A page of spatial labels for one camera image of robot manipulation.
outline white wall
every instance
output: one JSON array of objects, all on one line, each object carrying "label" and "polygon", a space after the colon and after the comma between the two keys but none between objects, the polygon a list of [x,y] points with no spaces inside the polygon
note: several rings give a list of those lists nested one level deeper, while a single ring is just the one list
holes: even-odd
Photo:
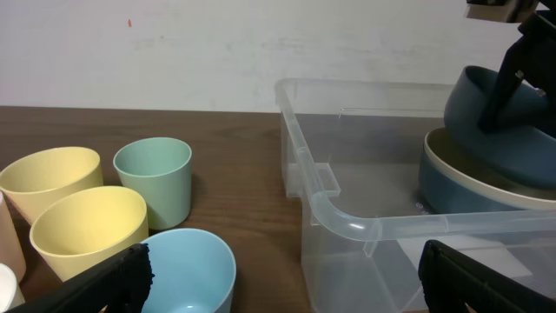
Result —
[{"label": "white wall", "polygon": [[466,64],[498,69],[520,37],[465,12],[465,0],[0,0],[0,104],[277,111],[283,77],[454,83]]}]

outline transparent storage container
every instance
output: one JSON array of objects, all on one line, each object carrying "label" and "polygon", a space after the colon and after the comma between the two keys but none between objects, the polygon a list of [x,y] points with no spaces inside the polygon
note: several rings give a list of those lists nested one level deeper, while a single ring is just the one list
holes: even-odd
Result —
[{"label": "transparent storage container", "polygon": [[451,89],[276,85],[282,175],[288,196],[302,201],[301,263],[314,312],[425,310],[417,267],[431,238],[556,298],[554,212],[429,214],[420,154],[428,131],[443,127]]}]

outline wooden table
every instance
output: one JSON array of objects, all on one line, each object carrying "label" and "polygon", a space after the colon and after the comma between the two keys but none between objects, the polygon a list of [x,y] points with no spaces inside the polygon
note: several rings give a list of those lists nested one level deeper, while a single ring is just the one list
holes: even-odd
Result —
[{"label": "wooden table", "polygon": [[[301,203],[281,180],[277,114],[0,107],[0,169],[32,152],[84,146],[119,184],[112,157],[126,143],[175,137],[193,150],[192,210],[179,227],[209,230],[231,247],[238,275],[232,311],[310,312],[301,272]],[[27,260],[27,300],[60,285],[33,250],[30,226],[10,208]]]}]

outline blue bowl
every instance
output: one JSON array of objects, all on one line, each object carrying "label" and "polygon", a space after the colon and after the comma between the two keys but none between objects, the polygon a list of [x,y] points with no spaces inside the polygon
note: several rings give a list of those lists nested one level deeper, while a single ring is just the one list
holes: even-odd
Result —
[{"label": "blue bowl", "polygon": [[477,163],[446,129],[427,134],[419,169],[420,192],[437,213],[556,210],[556,192],[530,188]]},{"label": "blue bowl", "polygon": [[229,313],[235,282],[232,250],[205,230],[154,235],[149,260],[155,277],[143,313]]},{"label": "blue bowl", "polygon": [[[477,66],[463,70],[447,101],[446,128],[465,152],[489,168],[526,185],[556,188],[555,138],[530,125],[494,133],[479,128],[497,76],[497,72]],[[544,97],[522,84],[500,112],[500,120],[544,110],[548,105]]]}]

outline plastic cup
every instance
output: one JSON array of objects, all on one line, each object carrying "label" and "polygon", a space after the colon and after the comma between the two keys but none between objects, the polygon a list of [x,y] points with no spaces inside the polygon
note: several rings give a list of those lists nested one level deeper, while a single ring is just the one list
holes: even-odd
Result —
[{"label": "plastic cup", "polygon": [[0,172],[0,190],[29,223],[51,204],[81,190],[103,185],[101,158],[88,148],[44,150]]},{"label": "plastic cup", "polygon": [[135,191],[117,186],[65,197],[30,231],[31,244],[63,281],[148,236],[147,204]]},{"label": "plastic cup", "polygon": [[174,138],[130,143],[114,156],[122,184],[148,205],[149,227],[166,230],[183,222],[191,205],[191,148]]},{"label": "plastic cup", "polygon": [[0,263],[8,265],[16,274],[17,281],[21,282],[25,275],[25,259],[2,192],[0,192]]},{"label": "plastic cup", "polygon": [[23,303],[25,299],[17,284],[16,275],[8,266],[0,263],[0,312]]},{"label": "plastic cup", "polygon": [[205,230],[169,230],[149,245],[153,284],[142,313],[228,313],[235,282],[232,250]]}]

